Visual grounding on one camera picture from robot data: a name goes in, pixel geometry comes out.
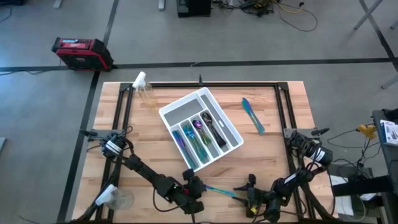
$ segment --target white cable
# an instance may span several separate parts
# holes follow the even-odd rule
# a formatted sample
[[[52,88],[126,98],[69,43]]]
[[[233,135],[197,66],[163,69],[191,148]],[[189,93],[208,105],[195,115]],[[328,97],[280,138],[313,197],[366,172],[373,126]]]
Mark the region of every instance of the white cable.
[[[347,218],[349,218],[349,219],[352,220],[352,221],[359,222],[359,221],[362,221],[362,220],[365,218],[365,216],[366,216],[366,207],[365,207],[365,203],[363,203],[362,199],[361,199],[358,195],[357,195],[357,197],[360,199],[360,201],[362,202],[362,206],[363,206],[363,216],[362,216],[361,219],[356,220],[356,219],[354,219],[354,218],[351,218],[349,215],[347,215],[347,213],[346,213],[346,211],[345,211],[345,209],[344,209],[344,206],[343,206],[343,200],[341,200],[341,207],[343,208],[344,214],[347,215]]]

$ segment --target utensil organizer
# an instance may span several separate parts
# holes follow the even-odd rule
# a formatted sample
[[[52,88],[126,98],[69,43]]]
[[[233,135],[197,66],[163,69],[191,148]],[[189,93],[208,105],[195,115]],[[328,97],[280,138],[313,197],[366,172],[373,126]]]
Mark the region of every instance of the utensil organizer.
[[[211,115],[213,118],[212,124],[214,128],[225,140],[226,144],[223,147],[219,147],[209,127],[201,117],[204,112]],[[184,153],[182,152],[183,149],[177,144],[177,140],[173,136],[172,131],[178,131],[181,135],[189,156],[192,158],[195,165],[197,165],[194,171],[198,171],[208,166],[212,162],[238,148],[244,142],[242,136],[225,115],[225,112],[221,109],[208,88],[201,88],[177,101],[174,101],[173,103],[161,108],[159,110],[159,114],[169,130],[174,143],[177,145],[185,163],[190,167],[188,165],[187,158],[185,158]],[[211,139],[211,142],[208,145],[203,143],[200,133],[195,127],[193,127],[192,121],[195,119],[202,123],[205,134]],[[205,160],[199,160],[198,155],[193,149],[193,143],[187,138],[183,131],[183,127],[185,125],[190,125],[192,127],[195,137],[205,149],[207,153],[207,158]]]

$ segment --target iridescent spoon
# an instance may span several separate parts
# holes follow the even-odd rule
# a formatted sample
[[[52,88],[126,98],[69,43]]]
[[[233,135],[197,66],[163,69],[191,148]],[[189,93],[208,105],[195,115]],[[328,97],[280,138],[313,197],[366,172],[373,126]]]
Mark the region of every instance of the iridescent spoon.
[[[203,130],[203,125],[199,120],[193,120],[192,121],[193,126],[198,130],[201,140],[205,145],[208,145],[211,143],[211,139],[206,135],[205,131]]]
[[[218,134],[217,130],[213,126],[213,118],[211,118],[210,114],[207,112],[204,112],[201,117],[203,118],[203,121],[206,123],[206,125],[209,127],[211,133],[213,134],[214,138],[216,139],[216,142],[219,147],[223,147],[226,145],[226,142],[224,139]]]

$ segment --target black box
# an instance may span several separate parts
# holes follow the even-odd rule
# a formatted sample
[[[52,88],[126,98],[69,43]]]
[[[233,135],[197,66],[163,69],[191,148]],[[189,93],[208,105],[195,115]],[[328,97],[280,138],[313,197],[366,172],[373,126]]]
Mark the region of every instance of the black box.
[[[211,0],[177,0],[179,17],[210,16]]]

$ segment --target gray floor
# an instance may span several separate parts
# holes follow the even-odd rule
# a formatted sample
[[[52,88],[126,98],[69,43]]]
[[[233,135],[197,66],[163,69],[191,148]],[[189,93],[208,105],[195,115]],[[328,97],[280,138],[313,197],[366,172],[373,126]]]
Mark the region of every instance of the gray floor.
[[[319,19],[318,29],[310,33],[287,26],[277,13],[258,19],[215,10],[209,18],[177,19],[174,2],[167,1],[166,11],[159,12],[155,0],[120,0],[109,39],[116,63],[387,57],[368,21],[353,32],[364,14],[357,0],[306,1],[306,8]],[[14,7],[13,16],[0,24],[0,67],[58,65],[50,51],[56,36],[103,38],[112,1],[66,0],[58,11],[52,4],[29,1]],[[398,19],[397,7],[393,0],[385,0],[374,15],[396,54],[398,30],[389,26]],[[0,8],[0,17],[4,13]],[[284,16],[304,28],[313,24],[304,15]],[[133,81],[139,71],[101,73],[89,127],[102,83]],[[325,137],[370,123],[372,110],[398,105],[398,85],[380,89],[397,73],[391,63],[144,71],[150,81],[194,81],[198,74],[208,81],[303,80],[316,125],[331,128]],[[26,223],[18,215],[39,223],[56,220],[92,76],[58,71],[0,77],[0,137],[7,138],[0,153],[0,223]],[[363,136],[353,133],[336,143],[361,146]],[[330,149],[335,158],[354,161],[360,155],[358,150]],[[386,174],[381,154],[367,163],[376,175]]]

